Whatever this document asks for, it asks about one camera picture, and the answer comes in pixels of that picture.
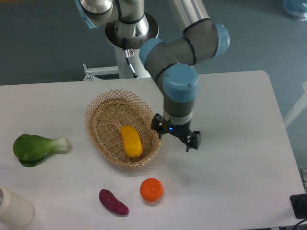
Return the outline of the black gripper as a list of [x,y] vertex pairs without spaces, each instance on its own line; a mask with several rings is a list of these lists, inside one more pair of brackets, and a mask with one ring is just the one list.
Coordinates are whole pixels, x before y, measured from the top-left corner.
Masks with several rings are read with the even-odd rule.
[[164,134],[170,134],[180,139],[186,145],[186,152],[197,150],[201,144],[201,132],[190,130],[190,121],[182,125],[175,125],[173,121],[166,121],[162,115],[156,113],[152,119],[151,129],[156,131],[159,139]]

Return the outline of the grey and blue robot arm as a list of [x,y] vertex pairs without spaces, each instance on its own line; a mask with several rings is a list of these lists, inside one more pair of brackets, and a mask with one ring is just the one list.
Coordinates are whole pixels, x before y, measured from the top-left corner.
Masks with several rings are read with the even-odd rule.
[[171,0],[169,5],[183,33],[166,44],[158,38],[156,20],[142,0],[78,0],[76,6],[89,28],[105,27],[109,42],[121,50],[118,70],[151,77],[164,97],[164,112],[152,119],[152,130],[170,134],[187,149],[198,149],[201,133],[189,126],[199,89],[193,66],[225,52],[228,30],[213,24],[201,0]]

